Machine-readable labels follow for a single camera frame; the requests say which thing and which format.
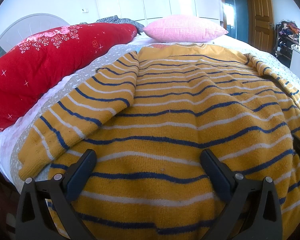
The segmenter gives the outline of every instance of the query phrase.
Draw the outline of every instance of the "red pillow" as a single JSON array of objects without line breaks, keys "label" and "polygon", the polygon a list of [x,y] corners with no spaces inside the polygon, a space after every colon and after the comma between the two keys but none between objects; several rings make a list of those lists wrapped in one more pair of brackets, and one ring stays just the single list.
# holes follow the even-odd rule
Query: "red pillow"
[{"label": "red pillow", "polygon": [[63,77],[136,35],[131,24],[94,23],[54,28],[20,42],[0,58],[0,132]]}]

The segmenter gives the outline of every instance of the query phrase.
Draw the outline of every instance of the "white wall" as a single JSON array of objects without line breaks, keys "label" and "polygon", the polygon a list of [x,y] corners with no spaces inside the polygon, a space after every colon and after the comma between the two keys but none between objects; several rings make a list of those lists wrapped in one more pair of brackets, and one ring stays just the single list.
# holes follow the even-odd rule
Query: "white wall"
[{"label": "white wall", "polygon": [[[89,13],[82,13],[88,8]],[[0,34],[16,20],[34,13],[50,13],[71,25],[99,19],[96,0],[4,0],[0,5]]]},{"label": "white wall", "polygon": [[272,0],[272,5],[275,24],[282,20],[291,20],[300,28],[300,9],[294,0]]}]

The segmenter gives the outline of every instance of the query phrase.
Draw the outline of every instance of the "metal screw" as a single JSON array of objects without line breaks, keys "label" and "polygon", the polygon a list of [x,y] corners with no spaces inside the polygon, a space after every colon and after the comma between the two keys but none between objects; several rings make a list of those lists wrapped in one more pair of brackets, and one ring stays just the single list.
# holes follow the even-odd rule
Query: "metal screw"
[{"label": "metal screw", "polygon": [[266,181],[269,182],[269,183],[271,183],[272,182],[272,178],[268,176],[268,177],[266,177]]},{"label": "metal screw", "polygon": [[236,173],[235,178],[239,179],[239,180],[242,180],[243,179],[243,175],[241,173]]},{"label": "metal screw", "polygon": [[32,178],[26,179],[26,184],[29,184],[32,181]]},{"label": "metal screw", "polygon": [[58,173],[58,174],[54,175],[53,178],[55,180],[61,180],[62,179],[62,175],[60,173]]}]

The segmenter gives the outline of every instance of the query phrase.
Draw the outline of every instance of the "bed headboard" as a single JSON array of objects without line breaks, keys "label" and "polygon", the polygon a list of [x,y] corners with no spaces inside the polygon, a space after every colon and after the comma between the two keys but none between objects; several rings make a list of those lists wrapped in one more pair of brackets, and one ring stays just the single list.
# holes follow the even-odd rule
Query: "bed headboard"
[{"label": "bed headboard", "polygon": [[65,20],[58,16],[48,13],[36,13],[22,17],[13,24],[11,24],[1,35],[0,35],[0,46],[8,52],[20,41],[25,38],[60,26],[67,26]]}]

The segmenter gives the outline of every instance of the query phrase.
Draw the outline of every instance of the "yellow striped sweater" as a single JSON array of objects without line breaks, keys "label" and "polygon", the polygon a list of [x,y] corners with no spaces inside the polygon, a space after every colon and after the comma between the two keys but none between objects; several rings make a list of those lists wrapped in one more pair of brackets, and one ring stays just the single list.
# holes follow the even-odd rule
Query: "yellow striped sweater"
[{"label": "yellow striped sweater", "polygon": [[98,163],[72,205],[97,238],[200,239],[224,207],[199,163],[210,148],[232,171],[273,178],[286,239],[300,222],[291,133],[300,137],[300,92],[255,56],[145,47],[98,69],[35,122],[19,176],[52,163],[51,178],[93,149]]}]

